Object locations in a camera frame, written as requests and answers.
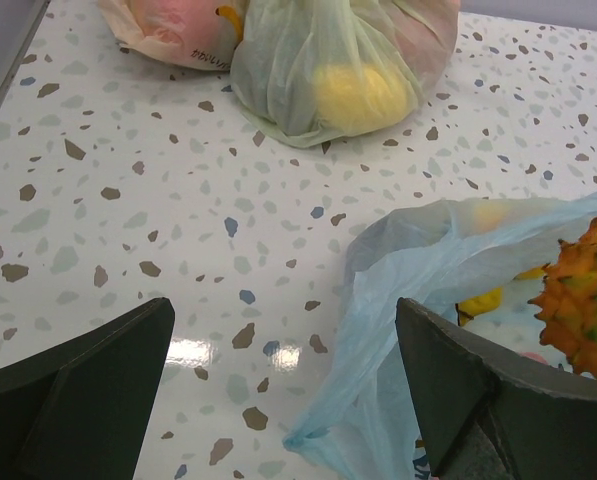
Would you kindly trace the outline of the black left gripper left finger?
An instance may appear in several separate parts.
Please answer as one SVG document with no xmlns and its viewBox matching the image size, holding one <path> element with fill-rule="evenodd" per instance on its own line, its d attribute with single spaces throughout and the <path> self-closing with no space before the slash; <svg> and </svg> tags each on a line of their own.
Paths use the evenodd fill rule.
<svg viewBox="0 0 597 480">
<path fill-rule="evenodd" d="M 173 327 L 155 298 L 0 368 L 0 479 L 132 478 Z"/>
</svg>

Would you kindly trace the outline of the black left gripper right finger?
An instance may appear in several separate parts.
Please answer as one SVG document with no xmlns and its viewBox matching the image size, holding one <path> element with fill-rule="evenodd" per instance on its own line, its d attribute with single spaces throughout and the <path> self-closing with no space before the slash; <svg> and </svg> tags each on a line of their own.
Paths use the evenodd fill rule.
<svg viewBox="0 0 597 480">
<path fill-rule="evenodd" d="M 440 479 L 597 479 L 597 380 L 521 356 L 412 299 L 401 356 Z"/>
</svg>

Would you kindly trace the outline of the blue printed plastic bag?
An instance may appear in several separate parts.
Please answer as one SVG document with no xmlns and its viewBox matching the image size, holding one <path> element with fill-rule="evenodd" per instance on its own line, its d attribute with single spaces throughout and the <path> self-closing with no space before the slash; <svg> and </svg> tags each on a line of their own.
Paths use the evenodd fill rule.
<svg viewBox="0 0 597 480">
<path fill-rule="evenodd" d="M 400 299 L 521 356 L 597 380 L 575 374 L 563 353 L 540 343 L 544 323 L 529 303 L 543 290 L 559 241 L 576 242 L 597 217 L 597 193 L 502 200 L 512 203 L 510 218 L 486 233 L 475 234 L 472 221 L 483 199 L 438 201 L 396 210 L 351 243 L 332 368 L 285 437 L 286 449 L 348 479 L 412 479 L 430 468 L 398 342 Z M 457 303 L 498 287 L 497 309 L 458 325 Z"/>
</svg>

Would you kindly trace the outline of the toy pineapple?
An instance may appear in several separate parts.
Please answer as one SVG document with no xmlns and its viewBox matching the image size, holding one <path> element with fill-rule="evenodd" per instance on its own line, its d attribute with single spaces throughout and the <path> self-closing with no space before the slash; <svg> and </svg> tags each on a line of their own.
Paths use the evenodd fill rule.
<svg viewBox="0 0 597 480">
<path fill-rule="evenodd" d="M 563 353 L 575 374 L 597 379 L 597 217 L 559 248 L 557 261 L 544 266 L 542 292 L 529 300 L 544 323 L 540 343 Z"/>
</svg>

